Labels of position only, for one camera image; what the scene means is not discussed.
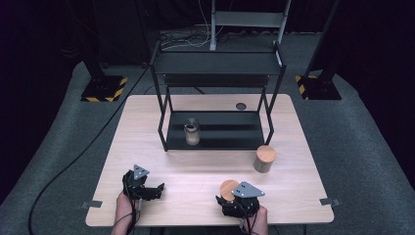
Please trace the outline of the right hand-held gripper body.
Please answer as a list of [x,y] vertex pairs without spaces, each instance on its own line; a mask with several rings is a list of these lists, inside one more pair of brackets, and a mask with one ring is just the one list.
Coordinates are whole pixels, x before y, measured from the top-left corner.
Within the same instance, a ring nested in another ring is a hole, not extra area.
[[221,206],[224,215],[248,218],[256,214],[259,209],[258,197],[265,193],[247,181],[239,182],[239,186],[232,191],[235,200]]

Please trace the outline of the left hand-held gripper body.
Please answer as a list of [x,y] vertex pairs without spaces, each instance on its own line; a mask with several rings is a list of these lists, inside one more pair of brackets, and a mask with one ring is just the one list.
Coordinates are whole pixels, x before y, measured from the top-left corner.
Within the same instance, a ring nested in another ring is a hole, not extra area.
[[150,172],[136,164],[122,177],[123,194],[132,200],[145,200],[147,192],[157,192],[156,188],[147,188],[145,182]]

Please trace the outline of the bamboo lid glass jar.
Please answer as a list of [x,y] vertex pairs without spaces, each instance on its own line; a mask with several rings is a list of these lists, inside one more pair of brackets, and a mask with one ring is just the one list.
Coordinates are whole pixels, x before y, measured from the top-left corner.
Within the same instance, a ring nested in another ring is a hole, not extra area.
[[220,198],[226,202],[232,202],[235,200],[235,196],[232,191],[239,186],[239,182],[233,179],[227,179],[223,181],[219,188]]

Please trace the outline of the cork cylinder container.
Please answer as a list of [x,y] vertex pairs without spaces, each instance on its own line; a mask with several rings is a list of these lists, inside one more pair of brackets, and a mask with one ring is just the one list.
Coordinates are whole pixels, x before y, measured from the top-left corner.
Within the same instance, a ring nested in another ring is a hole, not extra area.
[[274,148],[268,145],[259,146],[256,149],[254,160],[254,169],[260,173],[266,173],[270,170],[275,161],[277,153]]

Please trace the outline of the glass shaker jar metal lid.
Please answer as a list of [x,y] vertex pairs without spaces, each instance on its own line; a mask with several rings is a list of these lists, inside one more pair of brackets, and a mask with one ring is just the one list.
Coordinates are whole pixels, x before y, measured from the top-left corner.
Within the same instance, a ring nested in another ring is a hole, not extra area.
[[184,124],[185,138],[188,145],[195,146],[200,142],[200,124],[190,117]]

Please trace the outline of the black metal rack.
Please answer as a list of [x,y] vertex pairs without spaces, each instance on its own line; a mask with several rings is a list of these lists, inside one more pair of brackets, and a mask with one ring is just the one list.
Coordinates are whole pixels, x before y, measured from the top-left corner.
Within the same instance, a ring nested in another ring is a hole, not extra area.
[[[267,51],[164,51],[155,46],[150,70],[161,110],[158,133],[169,150],[255,150],[268,145],[274,134],[272,110],[286,70],[280,45]],[[172,88],[246,88],[258,96],[226,105],[222,95],[201,94],[174,103]],[[236,109],[244,103],[244,111]],[[195,118],[200,142],[191,146],[184,124]]]

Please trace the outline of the person's right hand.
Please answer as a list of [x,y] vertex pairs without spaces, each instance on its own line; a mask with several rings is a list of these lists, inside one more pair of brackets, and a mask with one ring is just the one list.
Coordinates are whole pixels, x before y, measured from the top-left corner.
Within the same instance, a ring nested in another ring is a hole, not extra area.
[[246,218],[244,229],[249,235],[268,235],[268,210],[260,206],[255,215]]

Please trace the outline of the person's left hand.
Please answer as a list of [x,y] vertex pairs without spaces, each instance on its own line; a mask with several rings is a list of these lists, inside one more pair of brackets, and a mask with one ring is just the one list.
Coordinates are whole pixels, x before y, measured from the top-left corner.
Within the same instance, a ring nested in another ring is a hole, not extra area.
[[115,219],[120,219],[128,214],[131,214],[133,212],[132,207],[138,209],[138,206],[138,200],[130,201],[126,195],[120,192],[116,199]]

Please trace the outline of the black stand with striped base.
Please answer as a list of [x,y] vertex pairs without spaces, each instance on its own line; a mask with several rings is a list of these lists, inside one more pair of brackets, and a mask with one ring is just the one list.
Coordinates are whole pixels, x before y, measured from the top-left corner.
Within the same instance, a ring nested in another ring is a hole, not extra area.
[[74,41],[81,59],[88,69],[90,80],[81,99],[88,102],[113,102],[123,91],[127,78],[122,75],[105,75],[98,63],[93,48],[84,34],[82,23],[78,20],[70,0],[62,0],[69,16]]
[[333,77],[339,63],[339,53],[325,49],[331,24],[341,0],[335,0],[314,53],[303,75],[296,76],[296,83],[303,100],[341,100]]

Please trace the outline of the grey metal frame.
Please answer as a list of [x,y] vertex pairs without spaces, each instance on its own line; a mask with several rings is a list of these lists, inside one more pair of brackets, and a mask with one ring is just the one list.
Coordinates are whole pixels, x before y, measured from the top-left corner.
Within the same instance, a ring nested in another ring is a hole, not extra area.
[[264,27],[278,29],[278,43],[282,42],[292,0],[285,0],[284,10],[279,13],[217,11],[216,0],[211,0],[209,50],[216,50],[218,26]]

